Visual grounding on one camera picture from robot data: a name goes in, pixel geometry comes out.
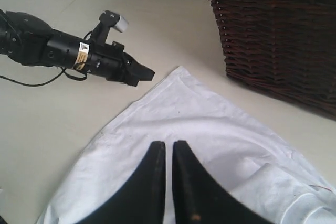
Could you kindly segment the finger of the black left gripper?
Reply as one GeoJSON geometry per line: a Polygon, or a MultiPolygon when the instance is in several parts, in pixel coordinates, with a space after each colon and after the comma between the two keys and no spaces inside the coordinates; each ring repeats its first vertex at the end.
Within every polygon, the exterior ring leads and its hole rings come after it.
{"type": "Polygon", "coordinates": [[[139,81],[152,81],[155,75],[155,72],[133,60],[128,64],[128,70],[132,77],[136,78],[139,81]]]}
{"type": "Polygon", "coordinates": [[[134,76],[126,76],[123,82],[128,86],[136,87],[139,83],[139,79],[134,76]]]}

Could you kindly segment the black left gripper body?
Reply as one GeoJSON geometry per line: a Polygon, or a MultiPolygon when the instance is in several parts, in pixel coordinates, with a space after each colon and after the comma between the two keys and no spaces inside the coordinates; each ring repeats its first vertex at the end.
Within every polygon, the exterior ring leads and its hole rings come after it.
{"type": "Polygon", "coordinates": [[[113,44],[98,45],[93,41],[89,43],[88,73],[105,78],[107,81],[124,83],[126,76],[131,76],[128,64],[134,59],[124,52],[124,45],[113,44]]]}

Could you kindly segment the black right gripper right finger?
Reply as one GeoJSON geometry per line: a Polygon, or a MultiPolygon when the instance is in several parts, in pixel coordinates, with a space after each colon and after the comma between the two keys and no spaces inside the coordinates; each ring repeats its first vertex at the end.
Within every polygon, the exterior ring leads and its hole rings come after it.
{"type": "Polygon", "coordinates": [[[186,141],[173,144],[172,192],[176,223],[270,223],[230,195],[186,141]]]}

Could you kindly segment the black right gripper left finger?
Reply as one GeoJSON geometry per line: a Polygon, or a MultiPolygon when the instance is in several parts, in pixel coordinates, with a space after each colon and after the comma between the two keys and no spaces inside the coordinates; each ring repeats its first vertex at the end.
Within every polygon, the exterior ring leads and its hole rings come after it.
{"type": "Polygon", "coordinates": [[[163,223],[166,192],[166,148],[152,142],[123,186],[81,223],[163,223]]]}

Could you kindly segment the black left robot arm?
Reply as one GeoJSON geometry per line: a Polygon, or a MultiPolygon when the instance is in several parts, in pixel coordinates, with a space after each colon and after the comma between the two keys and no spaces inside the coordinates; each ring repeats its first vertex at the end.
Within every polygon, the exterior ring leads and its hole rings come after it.
{"type": "Polygon", "coordinates": [[[42,19],[23,12],[1,12],[1,54],[26,67],[59,67],[64,74],[72,69],[83,77],[88,74],[107,81],[137,86],[152,81],[155,72],[138,63],[124,51],[124,45],[107,44],[110,29],[124,32],[127,21],[119,14],[105,10],[98,25],[84,38],[51,28],[42,19]]]}

